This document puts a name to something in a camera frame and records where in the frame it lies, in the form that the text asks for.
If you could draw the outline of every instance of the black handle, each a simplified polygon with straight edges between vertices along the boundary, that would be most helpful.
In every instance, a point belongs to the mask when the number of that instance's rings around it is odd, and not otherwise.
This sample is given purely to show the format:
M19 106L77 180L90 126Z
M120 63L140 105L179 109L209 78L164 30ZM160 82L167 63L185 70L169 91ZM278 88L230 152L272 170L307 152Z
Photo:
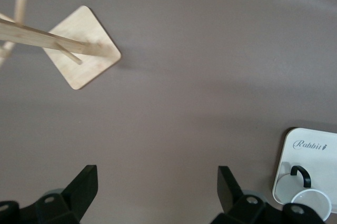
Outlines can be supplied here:
M302 166L300 165L295 165L291 168L291 171L290 171L290 175L291 176L296 176L297 175L297 171L300 171L300 173L302 174L303 176L303 181L304 181L304 187L305 188L310 188L311 187L311 178L310 178L310 175L309 173L306 171L306 169L304 169Z

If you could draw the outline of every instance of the wooden mug rack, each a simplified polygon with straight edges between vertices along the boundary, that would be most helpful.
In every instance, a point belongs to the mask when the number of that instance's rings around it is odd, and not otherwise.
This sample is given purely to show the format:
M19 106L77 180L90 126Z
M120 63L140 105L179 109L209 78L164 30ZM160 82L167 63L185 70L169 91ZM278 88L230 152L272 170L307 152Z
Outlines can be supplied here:
M16 0L14 19L0 13L0 66L15 43L42 47L73 89L81 89L121 59L92 11L81 6L51 31L23 25L26 0Z

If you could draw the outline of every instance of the white cup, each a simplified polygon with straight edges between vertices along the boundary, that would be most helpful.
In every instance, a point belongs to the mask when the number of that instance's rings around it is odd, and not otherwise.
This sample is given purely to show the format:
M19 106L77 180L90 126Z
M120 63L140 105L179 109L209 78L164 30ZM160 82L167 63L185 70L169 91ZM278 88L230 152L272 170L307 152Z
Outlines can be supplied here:
M303 177L296 176L297 168ZM293 167L292 173L295 175L286 174L278 180L275 195L283 204L299 203L311 207L326 221L332 209L330 198L324 192L310 188L311 178L303 167Z

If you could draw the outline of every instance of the white tray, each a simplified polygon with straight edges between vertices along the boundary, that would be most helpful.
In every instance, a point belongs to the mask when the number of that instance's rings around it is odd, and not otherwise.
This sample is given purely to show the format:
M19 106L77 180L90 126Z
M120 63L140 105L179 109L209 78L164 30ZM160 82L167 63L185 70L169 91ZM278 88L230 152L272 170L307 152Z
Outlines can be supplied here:
M273 197L280 204L275 194L277 181L289 174L294 165L308 171L311 187L325 192L331 200L332 212L337 213L337 134L305 128L287 134L273 186Z

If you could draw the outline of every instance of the wooden base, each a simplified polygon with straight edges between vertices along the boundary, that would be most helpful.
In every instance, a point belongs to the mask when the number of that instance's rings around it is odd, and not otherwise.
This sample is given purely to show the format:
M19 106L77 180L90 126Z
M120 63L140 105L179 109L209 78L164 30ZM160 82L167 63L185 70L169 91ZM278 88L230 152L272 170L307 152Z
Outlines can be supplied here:
M44 48L73 89L81 89L121 59L121 53L86 6L79 7L50 33L89 44L85 54L73 53L82 61L80 65L60 50Z

